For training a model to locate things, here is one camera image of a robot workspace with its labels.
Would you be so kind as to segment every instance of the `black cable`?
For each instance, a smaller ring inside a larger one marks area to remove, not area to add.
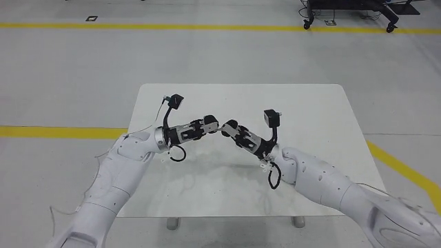
[[[273,185],[273,183],[271,182],[271,175],[272,175],[272,173],[273,173],[273,170],[270,170],[270,171],[269,171],[269,174],[268,174],[268,183],[269,183],[269,186],[270,186],[272,189],[277,189],[277,187],[278,187],[279,184],[280,184],[280,180],[281,180],[281,178],[282,178],[282,172],[281,172],[280,168],[277,166],[277,164],[275,164],[275,162],[271,162],[270,164],[271,164],[273,167],[276,167],[276,169],[277,169],[277,171],[278,171],[278,177],[277,177],[277,183],[276,183],[275,185]]]
[[[187,152],[185,151],[185,149],[183,147],[181,147],[180,145],[173,145],[170,148],[172,148],[172,147],[179,147],[184,153],[184,157],[182,157],[182,159],[175,159],[173,157],[170,157],[170,159],[172,159],[174,162],[182,162],[185,160],[185,158],[187,158]]]
[[[428,1],[428,0],[412,0],[412,2],[417,2],[417,1]],[[406,3],[406,2],[407,2],[407,0],[406,1],[387,3],[386,5],[394,5],[394,4]]]
[[[168,116],[170,115],[170,112],[172,111],[171,107],[168,107],[167,112],[164,115],[164,120],[163,120],[163,129],[166,130],[168,129]]]

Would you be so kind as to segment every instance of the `black cable on floor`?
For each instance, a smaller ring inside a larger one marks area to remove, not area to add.
[[[428,1],[428,0],[412,0],[412,2],[417,2],[417,1]],[[400,4],[400,3],[406,3],[406,2],[407,2],[407,0],[406,1],[387,3],[386,5]]]

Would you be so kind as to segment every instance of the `yellow stripe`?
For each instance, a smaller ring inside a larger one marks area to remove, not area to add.
[[[429,198],[432,200],[436,211],[439,213],[439,215],[441,215],[441,189],[436,183],[419,174],[414,169],[411,169],[409,166],[380,149],[373,143],[369,141],[366,142],[367,146],[371,150],[372,156],[376,157],[378,160],[394,169],[397,173],[401,174],[405,178],[414,182],[418,187],[425,190],[429,195]]]
[[[0,126],[0,137],[116,139],[127,128],[100,127],[13,127]]]
[[[104,127],[19,127],[0,126],[0,137],[8,138],[78,138],[78,139],[116,139],[126,133],[127,128]],[[438,213],[441,215],[440,187],[411,169],[397,158],[388,154],[378,146],[367,141],[372,156],[394,169],[399,174],[424,189],[431,199]]]
[[[290,25],[210,25],[210,24],[122,24],[122,23],[0,23],[0,28],[80,29],[80,30],[205,30],[254,32],[307,32]],[[386,34],[384,28],[316,27],[308,32]],[[441,34],[441,29],[396,29],[396,34]]]

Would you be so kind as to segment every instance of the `wire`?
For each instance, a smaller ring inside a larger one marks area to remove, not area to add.
[[[163,99],[161,105],[159,106],[158,112],[156,113],[156,118],[154,119],[154,121],[153,121],[152,124],[150,124],[149,126],[143,128],[143,129],[141,129],[141,130],[138,130],[138,131],[135,131],[135,132],[127,133],[127,136],[129,136],[130,134],[133,134],[133,133],[137,133],[137,132],[141,132],[141,131],[143,131],[143,130],[147,130],[147,129],[149,129],[151,126],[153,126],[153,125],[157,122],[157,120],[158,120],[159,112],[161,111],[161,108],[162,108],[164,102],[165,102],[165,99]],[[109,153],[109,151],[112,149],[112,147],[115,145],[116,141],[117,141],[117,140],[115,140],[115,141],[113,142],[112,146],[111,146],[106,152],[104,152],[103,154],[100,154],[100,155],[98,155],[98,156],[94,156],[94,158],[98,161],[98,169],[96,170],[96,174],[95,174],[95,176],[94,176],[94,180],[92,181],[92,184],[90,184],[90,186],[89,186],[89,187],[83,192],[83,200],[81,201],[80,205],[75,209],[75,211],[73,211],[73,212],[66,212],[66,211],[61,211],[61,210],[57,209],[56,207],[54,207],[54,206],[52,206],[52,205],[49,206],[50,217],[51,217],[51,219],[52,219],[52,237],[55,236],[55,227],[56,227],[54,211],[58,212],[59,214],[63,214],[63,215],[65,215],[65,216],[71,216],[71,215],[76,214],[76,213],[78,212],[78,210],[81,208],[81,206],[83,205],[83,203],[84,203],[84,201],[85,201],[85,198],[86,198],[86,194],[87,194],[87,192],[88,192],[88,191],[92,188],[92,186],[95,184],[96,178],[98,177],[99,169],[100,169],[100,167],[101,167],[101,162],[99,161],[100,157],[102,157],[102,156],[104,156],[104,155],[107,155],[107,154]],[[183,158],[182,160],[180,160],[180,161],[183,161],[183,160],[185,159],[185,157],[186,157],[186,153],[185,153],[185,150],[184,150],[184,158]]]
[[[172,147],[178,147],[178,148],[180,148],[180,149],[183,151],[183,153],[184,153],[184,157],[182,157],[181,159],[175,159],[175,158],[173,158],[173,157],[170,157],[170,159],[172,159],[174,162],[182,162],[182,161],[184,161],[184,160],[187,158],[187,152],[185,151],[185,149],[184,149],[183,147],[181,147],[180,145],[173,145],[173,146],[170,147],[170,149],[171,149]]]
[[[273,170],[271,169],[271,170],[269,171],[269,174],[268,174],[268,183],[269,183],[269,186],[270,186],[272,189],[277,189],[277,187],[278,187],[279,184],[280,184],[280,180],[281,180],[281,178],[282,178],[282,172],[281,172],[280,168],[277,166],[277,164],[275,164],[275,162],[270,162],[270,164],[271,164],[273,167],[276,167],[276,169],[277,169],[277,171],[278,171],[278,176],[277,176],[277,182],[276,182],[276,184],[273,185],[273,183],[271,182],[271,175],[272,175],[272,173],[273,173]]]
[[[417,2],[417,1],[428,1],[428,0],[412,0],[412,2]],[[407,2],[407,0],[406,1],[387,3],[386,5],[394,5],[394,4],[406,3],[406,2]]]
[[[424,219],[425,221],[427,221],[431,226],[432,226],[432,228],[434,228],[435,229],[435,231],[438,233],[438,235],[441,237],[441,232],[438,230],[438,228],[427,218],[427,217],[425,217],[425,216],[423,216],[419,211],[416,211],[415,210],[415,208],[413,208],[413,207],[411,207],[411,206],[409,206],[408,204],[406,204],[406,203],[404,203],[403,201],[402,201],[402,199],[399,199],[399,198],[396,198],[395,196],[392,196],[391,194],[388,194],[388,193],[386,193],[385,191],[383,191],[383,190],[381,190],[381,189],[378,189],[378,188],[376,188],[376,187],[374,187],[374,186],[371,186],[371,185],[369,185],[369,184],[366,184],[366,183],[356,183],[357,185],[362,185],[362,186],[367,186],[367,187],[370,187],[370,188],[372,188],[372,189],[374,189],[374,190],[376,190],[376,191],[378,191],[378,192],[380,192],[380,193],[382,193],[382,194],[386,194],[387,196],[390,196],[390,197],[392,197],[393,199],[396,199],[397,201],[399,201],[400,203],[402,203],[407,209],[410,209],[411,211],[413,211],[414,213],[416,213],[417,215],[419,215],[422,219]]]
[[[361,18],[361,19],[370,19],[370,20],[372,20],[372,21],[376,21],[377,19],[380,18],[380,16],[381,16],[381,12],[377,12],[377,14],[371,16],[371,15],[368,15],[368,13],[367,13],[367,11],[366,11],[366,15],[361,14],[361,15],[360,15],[360,18]]]
[[[54,217],[54,212],[53,211],[55,210],[59,214],[63,214],[65,216],[71,216],[71,215],[76,214],[78,212],[78,210],[81,208],[81,206],[83,205],[83,203],[85,201],[85,197],[86,197],[87,192],[90,190],[90,188],[92,188],[93,184],[96,181],[96,178],[98,177],[99,168],[101,166],[101,163],[99,162],[99,158],[104,156],[104,155],[106,155],[106,154],[108,154],[109,151],[110,151],[110,149],[108,151],[104,152],[103,154],[100,154],[98,156],[94,156],[94,158],[96,158],[96,160],[98,161],[98,169],[96,170],[96,174],[94,176],[94,180],[93,180],[92,184],[90,184],[90,186],[83,192],[83,200],[81,201],[80,205],[75,209],[75,211],[73,211],[73,212],[65,212],[65,211],[61,211],[61,210],[57,209],[56,207],[54,207],[52,205],[49,206],[50,217],[52,219],[52,237],[55,236],[55,227],[56,227],[55,217]]]
[[[158,120],[158,116],[159,116],[159,112],[161,112],[161,108],[163,107],[164,102],[165,102],[165,99],[163,99],[163,102],[162,102],[161,105],[159,106],[158,112],[156,113],[156,117],[155,117],[153,123],[151,123],[151,124],[150,124],[149,126],[147,126],[147,127],[144,127],[144,128],[141,129],[141,130],[138,130],[138,131],[135,131],[135,132],[127,133],[127,135],[130,135],[130,134],[133,134],[133,133],[137,133],[137,132],[142,132],[142,131],[144,131],[144,130],[148,130],[149,128],[151,128],[151,127],[157,122],[157,120]]]

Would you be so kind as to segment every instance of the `cart wheel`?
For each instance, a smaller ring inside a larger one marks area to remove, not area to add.
[[[395,30],[395,25],[394,24],[392,24],[392,23],[389,23],[388,25],[387,25],[387,28],[386,28],[386,32],[388,32],[388,33],[392,33],[394,30]]]

